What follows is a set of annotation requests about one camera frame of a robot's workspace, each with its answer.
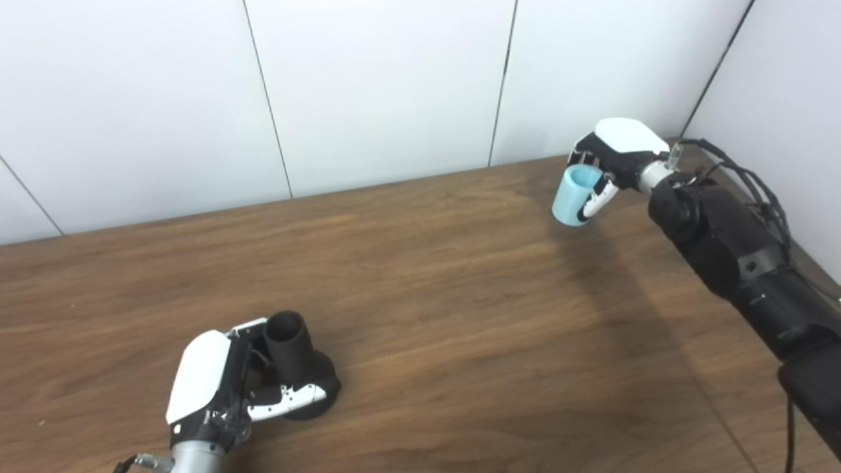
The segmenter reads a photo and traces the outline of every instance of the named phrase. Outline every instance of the cable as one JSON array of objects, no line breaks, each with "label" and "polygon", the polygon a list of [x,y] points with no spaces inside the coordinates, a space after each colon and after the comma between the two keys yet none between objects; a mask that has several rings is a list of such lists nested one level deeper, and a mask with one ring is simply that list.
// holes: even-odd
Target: cable
[{"label": "cable", "polygon": [[794,425],[794,401],[789,397],[785,402],[785,417],[786,417],[786,442],[788,443],[787,452],[785,454],[785,473],[794,471],[794,439],[795,439],[795,425]]},{"label": "cable", "polygon": [[[715,171],[719,167],[725,167],[727,169],[733,170],[739,179],[744,183],[745,187],[748,188],[748,191],[751,193],[751,196],[754,198],[754,202],[756,203],[756,207],[759,210],[759,216],[765,222],[765,225],[771,227],[773,224],[774,228],[777,231],[777,234],[780,238],[780,241],[785,248],[785,258],[788,263],[792,262],[792,245],[791,245],[791,230],[788,226],[788,218],[785,215],[785,211],[783,210],[782,205],[780,204],[780,200],[777,199],[776,194],[768,187],[767,184],[753,171],[747,169],[745,167],[739,166],[730,156],[727,155],[726,152],[722,151],[721,148],[718,146],[713,145],[707,140],[700,139],[700,140],[681,140],[681,145],[696,145],[703,150],[710,152],[713,156],[718,157],[721,161],[717,162],[709,171],[707,171],[702,178],[699,179],[699,182],[703,182],[707,180],[713,171]],[[759,186],[762,189],[765,197],[768,198],[768,201],[765,201],[765,198],[757,189]]]},{"label": "cable", "polygon": [[[785,248],[786,258],[788,259],[788,263],[797,269],[797,272],[806,280],[806,282],[817,292],[825,295],[827,298],[832,300],[835,304],[841,306],[841,293],[838,291],[833,291],[828,289],[826,286],[819,284],[813,278],[810,278],[806,274],[804,274],[796,264],[794,259],[794,251],[793,251],[793,241],[791,239],[791,230],[788,224],[788,217],[785,214],[785,210],[783,210],[783,206],[780,203],[780,200],[777,198],[776,194],[768,187],[767,184],[753,171],[747,169],[745,167],[739,166],[730,156],[727,155],[721,148],[718,146],[713,145],[707,140],[681,140],[680,144],[686,145],[696,145],[704,150],[710,152],[713,156],[718,157],[721,159],[720,162],[714,164],[709,170],[706,170],[704,173],[698,173],[698,179],[696,182],[702,183],[706,181],[712,173],[716,171],[716,169],[720,167],[725,167],[727,169],[733,170],[739,179],[745,184],[745,187],[748,188],[748,191],[751,189],[751,194],[756,201],[755,206],[759,210],[759,216],[765,220],[765,224],[770,226],[773,223],[774,228],[777,231],[777,234],[780,237],[780,240]],[[754,186],[758,185],[765,196],[768,198],[768,202],[765,202],[759,192],[756,190]]]}]

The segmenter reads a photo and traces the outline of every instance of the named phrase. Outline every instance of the black cable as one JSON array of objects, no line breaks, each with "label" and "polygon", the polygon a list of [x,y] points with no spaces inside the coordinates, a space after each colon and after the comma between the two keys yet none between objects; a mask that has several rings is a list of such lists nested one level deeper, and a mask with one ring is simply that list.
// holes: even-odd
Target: black cable
[{"label": "black cable", "polygon": [[794,471],[794,402],[789,397],[788,400],[785,402],[785,417],[788,423],[786,427],[786,437],[787,437],[787,453],[785,454],[785,473],[791,473]]},{"label": "black cable", "polygon": [[129,468],[131,468],[131,466],[135,463],[135,460],[137,460],[137,455],[131,455],[125,461],[119,462],[117,466],[114,467],[114,473],[127,473]]},{"label": "black cable", "polygon": [[[776,194],[768,187],[767,184],[753,171],[745,167],[739,166],[726,152],[722,151],[718,146],[713,145],[707,140],[681,140],[682,145],[696,145],[703,150],[710,152],[713,156],[719,158],[721,161],[717,162],[701,179],[703,182],[710,177],[713,171],[718,167],[726,167],[733,170],[739,179],[744,183],[745,187],[751,193],[751,196],[756,202],[759,210],[759,216],[765,222],[766,226],[773,224],[780,237],[780,240],[785,248],[785,257],[789,263],[792,262],[792,244],[791,244],[791,230],[788,226],[788,218],[785,215],[780,200]],[[759,186],[762,189],[768,202],[765,201],[762,194],[756,189]]]}]

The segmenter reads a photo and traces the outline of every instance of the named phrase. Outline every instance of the robotic hand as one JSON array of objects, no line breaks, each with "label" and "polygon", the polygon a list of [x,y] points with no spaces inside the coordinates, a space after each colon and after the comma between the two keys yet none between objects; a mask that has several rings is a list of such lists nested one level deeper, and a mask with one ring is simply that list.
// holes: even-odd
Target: robotic hand
[{"label": "robotic hand", "polygon": [[[249,374],[260,382],[250,387]],[[167,408],[172,458],[134,455],[132,465],[163,473],[217,473],[230,449],[248,439],[251,422],[285,416],[309,420],[333,405],[341,383],[333,363],[313,350],[304,318],[279,312],[196,337],[184,349]]]},{"label": "robotic hand", "polygon": [[[722,159],[716,167],[744,181],[759,215],[710,179],[712,170],[680,172],[685,144]],[[780,360],[783,389],[841,460],[841,317],[794,267],[785,213],[773,192],[708,141],[682,140],[669,149],[630,119],[600,121],[570,153],[568,165],[577,163],[603,172],[579,220],[595,215],[619,189],[650,196],[648,215],[706,287],[733,304]]]}]

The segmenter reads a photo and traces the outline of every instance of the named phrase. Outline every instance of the cup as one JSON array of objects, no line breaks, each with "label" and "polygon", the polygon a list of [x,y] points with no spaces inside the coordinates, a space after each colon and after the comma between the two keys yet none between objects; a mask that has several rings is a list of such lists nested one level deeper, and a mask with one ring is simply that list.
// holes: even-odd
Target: cup
[{"label": "cup", "polygon": [[587,221],[579,220],[578,213],[587,196],[593,192],[595,183],[601,177],[601,170],[587,164],[574,164],[567,167],[552,203],[552,215],[564,225],[582,226]]}]

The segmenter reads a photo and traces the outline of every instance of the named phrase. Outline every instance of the wood grain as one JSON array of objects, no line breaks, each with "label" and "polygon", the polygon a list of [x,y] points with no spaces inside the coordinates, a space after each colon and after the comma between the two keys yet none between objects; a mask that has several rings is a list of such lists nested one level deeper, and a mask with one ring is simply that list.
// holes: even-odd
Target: wood grain
[{"label": "wood grain", "polygon": [[227,471],[776,471],[770,354],[641,195],[558,224],[562,172],[551,158],[0,247],[3,471],[165,454],[184,346],[282,309],[344,390],[315,421],[257,424]]}]

